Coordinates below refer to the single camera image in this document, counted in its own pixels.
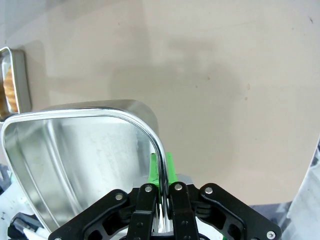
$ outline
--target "metal tin lid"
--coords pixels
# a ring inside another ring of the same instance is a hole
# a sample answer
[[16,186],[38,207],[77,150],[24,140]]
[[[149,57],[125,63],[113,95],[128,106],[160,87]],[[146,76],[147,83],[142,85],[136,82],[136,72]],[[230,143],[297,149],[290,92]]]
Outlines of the metal tin lid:
[[31,111],[24,52],[0,49],[0,123],[8,117]]
[[157,155],[167,196],[165,150],[148,125],[158,128],[146,105],[117,100],[56,108],[14,115],[1,130],[8,164],[50,231],[109,191],[130,191],[136,178],[148,175],[150,153]]

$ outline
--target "metal container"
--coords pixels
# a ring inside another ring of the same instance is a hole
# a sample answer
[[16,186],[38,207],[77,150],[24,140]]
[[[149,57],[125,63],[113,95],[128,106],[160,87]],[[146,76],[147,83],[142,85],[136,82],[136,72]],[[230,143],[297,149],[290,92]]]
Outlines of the metal container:
[[[29,96],[25,56],[22,50],[13,50],[9,47],[0,49],[0,61],[1,61],[1,83],[0,83],[0,98],[3,109],[3,114],[0,116],[0,123],[6,118],[20,113],[27,113],[31,111],[31,101]],[[16,99],[16,105],[18,111],[15,112],[11,109],[10,104],[5,96],[4,91],[4,79],[6,73],[11,67],[12,81],[14,87],[14,94]]]
[[136,179],[149,174],[150,153],[166,166],[155,134],[157,119],[143,103],[112,100],[54,108],[14,115],[1,130],[8,164],[50,231],[109,191],[130,191]]

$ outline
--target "black bracket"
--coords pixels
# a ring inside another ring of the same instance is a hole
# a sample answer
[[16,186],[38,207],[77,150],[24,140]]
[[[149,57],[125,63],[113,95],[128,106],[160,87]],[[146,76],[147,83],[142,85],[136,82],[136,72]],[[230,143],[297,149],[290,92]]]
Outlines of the black bracket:
[[198,233],[196,217],[228,240],[280,240],[281,229],[249,206],[208,183],[174,182],[169,187],[173,235],[152,235],[159,189],[151,183],[127,194],[116,189],[50,234],[48,240],[110,240],[128,227],[123,240],[208,240]]
[[[177,197],[179,192],[179,198],[175,203],[178,206],[187,207],[186,201],[189,200],[195,216],[214,227],[228,240],[281,239],[282,231],[279,226],[216,184],[208,183],[197,189],[193,184],[185,185],[183,182],[175,182],[170,186],[169,192],[171,198]],[[184,220],[182,218],[179,220],[183,225]],[[192,224],[191,227],[193,227],[194,223],[188,221],[188,224]],[[175,236],[175,239],[184,240],[185,238]]]
[[[112,190],[51,233],[48,240],[109,240],[128,225],[130,239],[134,240],[136,229],[150,236],[158,191],[157,186],[149,183],[133,188],[129,194]],[[141,224],[135,225],[132,220]]]

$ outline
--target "reflective metal surface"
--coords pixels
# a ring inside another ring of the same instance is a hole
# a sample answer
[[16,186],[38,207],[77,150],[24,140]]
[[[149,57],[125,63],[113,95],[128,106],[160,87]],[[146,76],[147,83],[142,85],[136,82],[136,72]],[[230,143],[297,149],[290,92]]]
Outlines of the reflective metal surface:
[[147,106],[118,100],[57,108],[12,116],[1,131],[8,163],[50,231],[110,190],[130,191],[149,174],[150,153],[157,153],[162,186],[168,185],[164,149],[149,127],[157,130],[157,121]]
[[[3,88],[3,81],[6,73],[9,67],[11,67],[14,95],[18,109],[18,112],[14,112],[11,110],[7,100],[2,101],[6,104],[2,106],[5,113],[0,117],[1,123],[11,115],[30,112],[31,101],[28,89],[24,52],[22,50],[11,49],[7,46],[3,47],[0,49],[0,62],[0,88]],[[3,92],[3,95],[1,95],[0,98],[5,98],[4,90],[0,92]]]

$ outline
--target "beige wall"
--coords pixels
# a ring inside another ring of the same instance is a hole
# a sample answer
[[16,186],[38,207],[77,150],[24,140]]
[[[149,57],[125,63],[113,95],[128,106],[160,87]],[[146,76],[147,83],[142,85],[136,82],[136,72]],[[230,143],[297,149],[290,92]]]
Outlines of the beige wall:
[[0,1],[33,110],[135,99],[176,171],[247,204],[290,201],[319,136],[320,5],[289,0]]

